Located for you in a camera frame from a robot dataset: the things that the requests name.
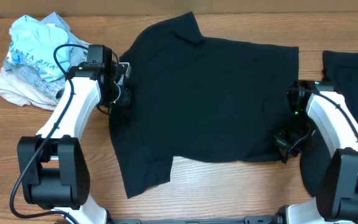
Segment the black t-shirt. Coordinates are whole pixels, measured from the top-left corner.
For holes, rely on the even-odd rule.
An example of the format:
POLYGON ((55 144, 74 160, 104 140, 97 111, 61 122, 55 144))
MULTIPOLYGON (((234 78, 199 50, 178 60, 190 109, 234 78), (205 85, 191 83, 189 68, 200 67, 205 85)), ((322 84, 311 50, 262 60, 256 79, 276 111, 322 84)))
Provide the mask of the black t-shirt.
POLYGON ((205 37, 192 13, 154 24, 121 56, 130 106, 111 111, 111 141, 126 195, 170 180, 176 156, 270 162, 274 132, 292 112, 297 47, 205 37))

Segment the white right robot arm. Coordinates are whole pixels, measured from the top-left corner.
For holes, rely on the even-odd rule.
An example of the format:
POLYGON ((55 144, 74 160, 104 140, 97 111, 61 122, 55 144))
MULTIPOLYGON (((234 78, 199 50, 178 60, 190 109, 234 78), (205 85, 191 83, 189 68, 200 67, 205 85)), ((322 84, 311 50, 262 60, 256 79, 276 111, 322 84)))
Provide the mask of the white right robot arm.
POLYGON ((286 163, 301 157, 301 174, 317 179, 312 199, 284 205, 272 223, 358 223, 358 124, 330 82, 300 80, 287 91, 294 117, 274 135, 286 163))

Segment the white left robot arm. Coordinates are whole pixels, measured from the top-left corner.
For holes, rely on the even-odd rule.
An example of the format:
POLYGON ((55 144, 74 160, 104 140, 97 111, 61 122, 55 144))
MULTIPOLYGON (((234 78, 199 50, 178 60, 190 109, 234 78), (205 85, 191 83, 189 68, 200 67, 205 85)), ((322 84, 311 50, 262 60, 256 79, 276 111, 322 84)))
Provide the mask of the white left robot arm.
POLYGON ((17 145, 20 176, 9 199, 18 218, 61 215, 69 223, 112 223, 90 195, 90 173, 80 146, 94 108, 110 114, 129 106, 131 66, 104 45, 89 45, 85 62, 65 71, 65 91, 47 123, 17 145))

